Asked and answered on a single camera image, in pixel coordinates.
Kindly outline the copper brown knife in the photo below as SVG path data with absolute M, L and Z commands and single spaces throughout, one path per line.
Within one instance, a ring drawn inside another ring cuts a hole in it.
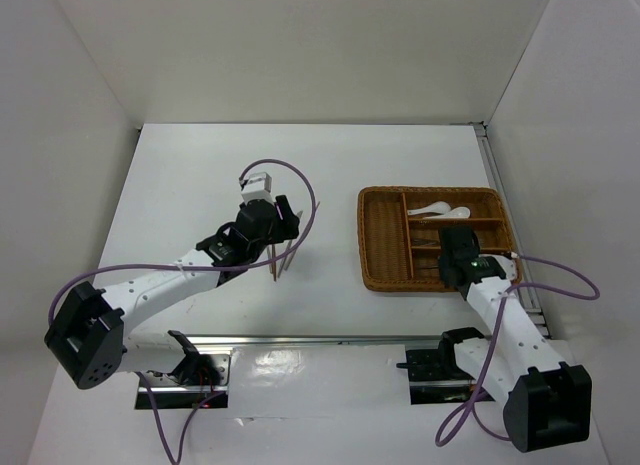
M 270 246 L 270 258 L 272 260 L 271 265 L 270 265 L 270 269 L 271 269 L 271 274 L 272 274 L 272 278 L 274 282 L 277 282 L 278 279 L 278 259 L 277 259 L 277 247 L 275 244 L 272 244 Z

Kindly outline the silver knife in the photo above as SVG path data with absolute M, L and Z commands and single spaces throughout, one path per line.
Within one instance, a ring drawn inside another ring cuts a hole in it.
M 302 219 L 303 213 L 304 213 L 304 211 L 300 210 L 296 214 L 297 218 L 299 219 L 299 222 Z M 281 277 L 282 273 L 285 271 L 285 268 L 286 268 L 286 266 L 288 264 L 288 261 L 289 261 L 288 254 L 289 254 L 289 251 L 291 250 L 291 248 L 293 246 L 293 242 L 294 242 L 294 239 L 289 240 L 287 245 L 286 245 L 286 247 L 285 247 L 285 249 L 284 249 L 285 257 L 281 260 L 280 265 L 278 267 L 278 271 L 277 271 L 277 275 L 276 275 L 277 279 L 279 279 Z

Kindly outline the white spoon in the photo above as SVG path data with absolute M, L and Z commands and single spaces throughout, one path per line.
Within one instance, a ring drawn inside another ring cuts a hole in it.
M 450 219 L 450 220 L 458 220 L 458 219 L 469 219 L 471 217 L 471 210 L 468 207 L 460 206 L 449 210 L 443 214 L 436 214 L 432 216 L 428 216 L 428 220 L 439 220 L 439 219 Z
M 410 217 L 420 216 L 420 215 L 443 215 L 448 213 L 451 210 L 451 206 L 444 201 L 437 201 L 432 204 L 429 204 L 425 207 L 408 209 L 407 215 Z

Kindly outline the long silver chopstick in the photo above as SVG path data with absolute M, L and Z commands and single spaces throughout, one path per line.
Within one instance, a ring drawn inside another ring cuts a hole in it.
M 288 264 L 287 264 L 287 266 L 285 268 L 285 271 L 291 265 L 291 262 L 292 262 L 293 258 L 295 257 L 295 254 L 297 253 L 297 249 L 299 248 L 300 244 L 304 241 L 304 239 L 306 237 L 306 233 L 307 233 L 309 227 L 310 227 L 310 224 L 307 224 L 305 226 L 305 228 L 303 229 L 303 237 L 300 238 L 295 244 L 293 244 L 291 250 L 289 251 L 289 254 L 288 254 L 289 261 L 288 261 Z

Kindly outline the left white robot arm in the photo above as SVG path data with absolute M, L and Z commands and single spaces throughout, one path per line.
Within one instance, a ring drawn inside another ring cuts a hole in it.
M 234 221 L 166 270 L 101 289 L 87 281 L 73 286 L 45 344 L 81 390 L 117 372 L 162 374 L 181 385 L 194 385 L 202 375 L 214 377 L 212 361 L 184 333 L 134 337 L 133 331 L 161 311 L 240 276 L 266 248 L 297 238 L 299 224 L 284 195 L 242 204 Z

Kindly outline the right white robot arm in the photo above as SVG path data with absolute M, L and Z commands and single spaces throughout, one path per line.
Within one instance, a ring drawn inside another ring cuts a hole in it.
M 524 285 L 513 282 L 495 256 L 482 254 L 476 233 L 466 225 L 442 228 L 439 243 L 441 281 L 461 294 L 489 332 L 467 327 L 441 336 L 438 369 L 448 377 L 465 373 L 475 387 L 444 419 L 436 445 L 449 444 L 476 417 L 475 404 L 485 396 L 501 408 L 504 440 L 523 453 L 587 440 L 592 379 L 533 324 L 517 294 Z

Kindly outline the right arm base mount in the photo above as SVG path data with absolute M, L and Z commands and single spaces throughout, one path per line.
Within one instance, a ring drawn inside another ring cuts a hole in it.
M 410 336 L 402 342 L 404 358 L 396 368 L 406 372 L 412 405 L 461 404 L 471 397 L 475 379 L 457 367 L 454 346 L 474 338 L 486 336 L 465 327 L 440 336 Z

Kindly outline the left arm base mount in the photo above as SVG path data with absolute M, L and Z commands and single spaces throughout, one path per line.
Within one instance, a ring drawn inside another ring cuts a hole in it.
M 226 409 L 229 404 L 229 382 L 232 347 L 200 343 L 196 364 L 179 367 L 186 358 L 178 346 L 139 348 L 131 365 L 145 377 L 159 410 L 191 410 L 203 400 L 204 409 Z

